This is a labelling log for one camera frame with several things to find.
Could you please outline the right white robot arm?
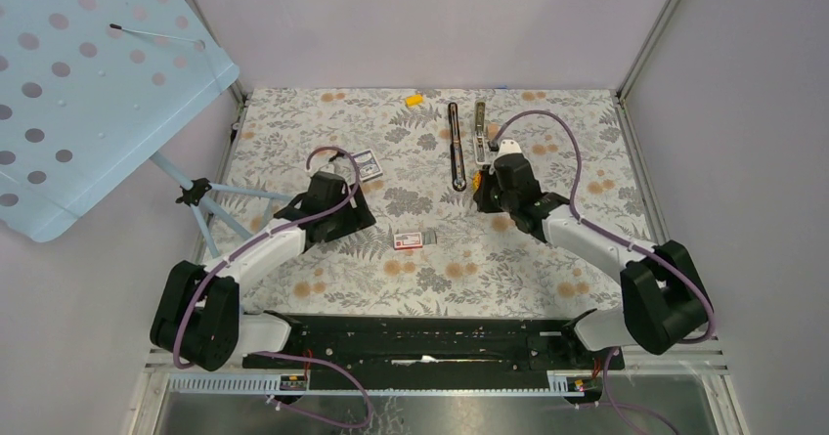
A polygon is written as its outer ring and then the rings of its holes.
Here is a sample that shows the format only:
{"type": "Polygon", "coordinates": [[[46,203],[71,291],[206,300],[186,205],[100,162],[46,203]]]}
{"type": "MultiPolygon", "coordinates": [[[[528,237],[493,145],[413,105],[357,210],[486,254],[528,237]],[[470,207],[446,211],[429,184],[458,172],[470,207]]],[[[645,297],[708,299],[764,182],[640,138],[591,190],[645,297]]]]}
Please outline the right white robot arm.
{"type": "Polygon", "coordinates": [[[479,179],[473,195],[479,211],[508,214],[522,233],[575,254],[621,287],[621,304],[567,324],[560,353],[570,367],[583,369],[610,347],[637,345],[661,355],[709,323],[713,309],[682,244],[624,239],[577,217],[570,200],[542,191],[510,139],[501,141],[479,179]]]}

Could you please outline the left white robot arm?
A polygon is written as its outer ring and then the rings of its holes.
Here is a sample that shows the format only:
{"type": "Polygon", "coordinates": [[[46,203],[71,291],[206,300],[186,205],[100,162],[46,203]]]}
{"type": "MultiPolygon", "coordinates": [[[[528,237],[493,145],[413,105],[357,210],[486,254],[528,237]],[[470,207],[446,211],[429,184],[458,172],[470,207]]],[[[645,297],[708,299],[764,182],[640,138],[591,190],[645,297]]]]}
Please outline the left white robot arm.
{"type": "Polygon", "coordinates": [[[288,320],[247,314],[241,298],[282,264],[320,243],[355,234],[375,219],[359,182],[314,174],[306,192],[232,252],[207,264],[181,261],[168,275],[150,329],[153,345],[178,357],[178,367],[214,371],[265,351],[282,368],[302,358],[303,342],[288,320]]]}

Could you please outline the white beige stapler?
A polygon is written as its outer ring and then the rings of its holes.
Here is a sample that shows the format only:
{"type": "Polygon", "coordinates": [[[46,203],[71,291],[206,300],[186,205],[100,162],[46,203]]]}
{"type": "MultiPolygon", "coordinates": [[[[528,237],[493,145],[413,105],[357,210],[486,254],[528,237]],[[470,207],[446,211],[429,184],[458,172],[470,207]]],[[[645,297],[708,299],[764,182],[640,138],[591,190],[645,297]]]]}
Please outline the white beige stapler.
{"type": "Polygon", "coordinates": [[[486,105],[484,101],[477,101],[474,108],[473,119],[473,149],[475,162],[478,165],[486,163],[487,153],[487,128],[485,121],[486,105]]]}

